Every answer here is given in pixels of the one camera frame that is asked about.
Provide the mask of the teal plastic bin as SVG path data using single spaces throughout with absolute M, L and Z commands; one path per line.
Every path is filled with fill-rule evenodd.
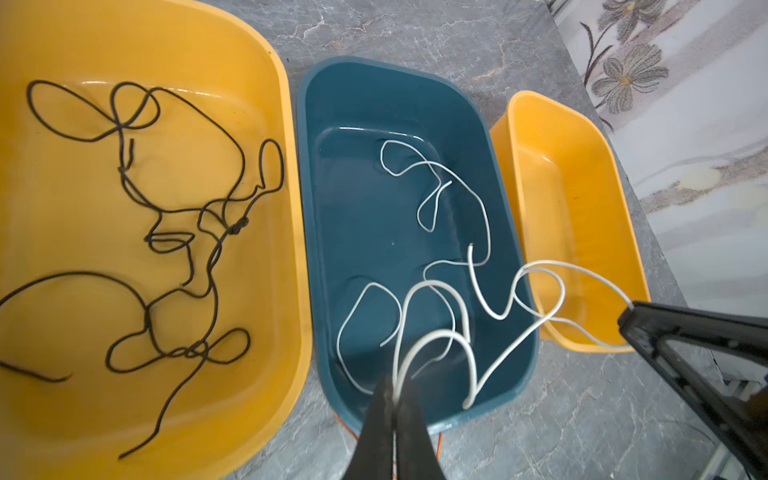
M 376 384 L 427 333 L 408 375 L 431 433 L 519 396 L 538 355 L 532 294 L 488 129 L 469 98 L 426 73 L 334 57 L 303 77 L 299 165 L 317 370 L 359 430 Z

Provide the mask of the left yellow plastic bin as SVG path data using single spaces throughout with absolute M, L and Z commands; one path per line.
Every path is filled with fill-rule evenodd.
M 275 49 L 196 1 L 3 2 L 2 477 L 223 477 L 311 348 Z

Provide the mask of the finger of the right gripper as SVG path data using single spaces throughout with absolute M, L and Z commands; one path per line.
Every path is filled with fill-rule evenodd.
M 635 302 L 618 319 L 624 340 L 692 409 L 751 477 L 767 475 L 767 380 L 728 393 L 716 353 L 767 369 L 767 320 Z

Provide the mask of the yellow plastic bin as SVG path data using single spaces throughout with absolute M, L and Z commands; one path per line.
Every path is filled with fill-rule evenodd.
M 528 262 L 535 306 L 565 297 L 540 336 L 582 353 L 629 353 L 618 319 L 650 299 L 612 150 L 586 116 L 533 91 L 510 99 L 490 130 Z
M 311 348 L 275 49 L 196 1 L 3 2 L 2 477 L 223 477 Z

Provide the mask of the right yellow plastic bin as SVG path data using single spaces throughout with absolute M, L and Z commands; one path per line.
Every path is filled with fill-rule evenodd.
M 565 297 L 540 336 L 582 353 L 629 353 L 618 319 L 650 299 L 612 150 L 586 116 L 533 91 L 510 99 L 490 130 L 528 262 L 535 306 Z

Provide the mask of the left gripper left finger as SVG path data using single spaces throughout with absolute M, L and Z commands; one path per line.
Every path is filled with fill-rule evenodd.
M 393 479 L 392 393 L 391 377 L 384 376 L 374 390 L 343 480 Z

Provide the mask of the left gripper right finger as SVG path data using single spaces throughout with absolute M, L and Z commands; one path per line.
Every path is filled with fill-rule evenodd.
M 404 382 L 394 413 L 396 477 L 445 480 L 411 380 Z

